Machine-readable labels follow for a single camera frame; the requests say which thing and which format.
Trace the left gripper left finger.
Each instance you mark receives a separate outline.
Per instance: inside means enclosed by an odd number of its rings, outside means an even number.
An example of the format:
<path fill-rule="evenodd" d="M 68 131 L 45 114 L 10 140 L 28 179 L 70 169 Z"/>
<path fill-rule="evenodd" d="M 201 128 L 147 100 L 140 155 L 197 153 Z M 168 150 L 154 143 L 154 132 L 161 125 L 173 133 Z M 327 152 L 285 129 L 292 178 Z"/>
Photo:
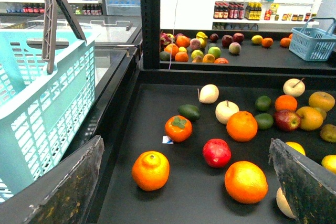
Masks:
<path fill-rule="evenodd" d="M 98 182 L 103 138 L 93 137 L 28 190 L 23 223 L 82 223 Z"/>

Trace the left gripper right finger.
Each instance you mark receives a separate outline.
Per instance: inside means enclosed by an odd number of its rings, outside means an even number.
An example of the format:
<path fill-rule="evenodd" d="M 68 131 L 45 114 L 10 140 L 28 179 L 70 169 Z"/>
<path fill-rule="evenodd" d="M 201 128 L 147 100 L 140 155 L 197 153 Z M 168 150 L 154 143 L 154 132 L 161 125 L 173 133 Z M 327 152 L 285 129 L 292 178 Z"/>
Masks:
<path fill-rule="evenodd" d="M 278 138 L 269 155 L 296 223 L 335 223 L 335 174 Z"/>

